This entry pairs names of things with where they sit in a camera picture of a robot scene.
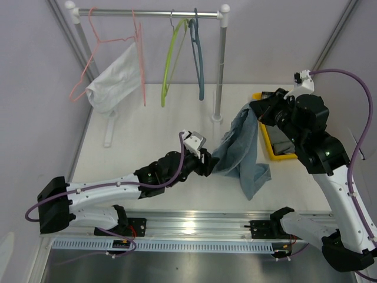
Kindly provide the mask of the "light blue denim garment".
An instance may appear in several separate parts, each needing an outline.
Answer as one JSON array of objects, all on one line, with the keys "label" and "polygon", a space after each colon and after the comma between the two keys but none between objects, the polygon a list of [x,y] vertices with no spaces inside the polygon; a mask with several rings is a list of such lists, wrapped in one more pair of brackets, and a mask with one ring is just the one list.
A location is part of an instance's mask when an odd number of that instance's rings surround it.
[{"label": "light blue denim garment", "polygon": [[219,160],[213,173],[238,179],[247,200],[272,178],[270,166],[257,162],[258,129],[253,110],[245,104],[212,154]]}]

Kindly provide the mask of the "white skirt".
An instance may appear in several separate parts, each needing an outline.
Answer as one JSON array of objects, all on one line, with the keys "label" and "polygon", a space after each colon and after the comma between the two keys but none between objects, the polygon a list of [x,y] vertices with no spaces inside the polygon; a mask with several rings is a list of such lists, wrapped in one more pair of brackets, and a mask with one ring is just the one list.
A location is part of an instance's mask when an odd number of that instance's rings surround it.
[{"label": "white skirt", "polygon": [[117,104],[141,85],[136,43],[132,43],[91,84],[85,93],[93,109],[110,115]]}]

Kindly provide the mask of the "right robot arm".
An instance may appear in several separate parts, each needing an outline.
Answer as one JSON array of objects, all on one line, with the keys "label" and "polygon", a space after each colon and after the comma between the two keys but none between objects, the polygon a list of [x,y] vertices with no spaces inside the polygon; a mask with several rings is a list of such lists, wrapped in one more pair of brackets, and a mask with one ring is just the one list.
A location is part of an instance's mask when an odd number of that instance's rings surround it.
[{"label": "right robot arm", "polygon": [[280,88],[249,103],[259,122],[276,126],[294,144],[297,159],[320,186],[336,220],[330,228],[292,208],[270,215],[269,231],[276,238],[294,235],[319,249],[339,272],[362,271],[376,258],[376,226],[368,216],[356,187],[347,177],[350,160],[342,143],[326,132],[329,109],[321,97],[287,95]]}]

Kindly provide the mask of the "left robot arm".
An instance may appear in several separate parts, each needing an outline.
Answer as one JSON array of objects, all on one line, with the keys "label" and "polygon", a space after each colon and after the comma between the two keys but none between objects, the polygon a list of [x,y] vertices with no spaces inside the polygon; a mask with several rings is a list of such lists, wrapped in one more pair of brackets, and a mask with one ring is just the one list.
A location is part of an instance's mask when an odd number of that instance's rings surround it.
[{"label": "left robot arm", "polygon": [[167,187],[185,182],[190,173],[209,176],[219,158],[206,149],[199,155],[185,149],[183,153],[168,152],[164,157],[134,173],[97,183],[68,183],[65,178],[53,178],[38,195],[39,231],[56,233],[69,226],[93,227],[123,235],[128,228],[125,210],[120,205],[100,210],[97,205],[115,200],[139,200],[164,193]]}]

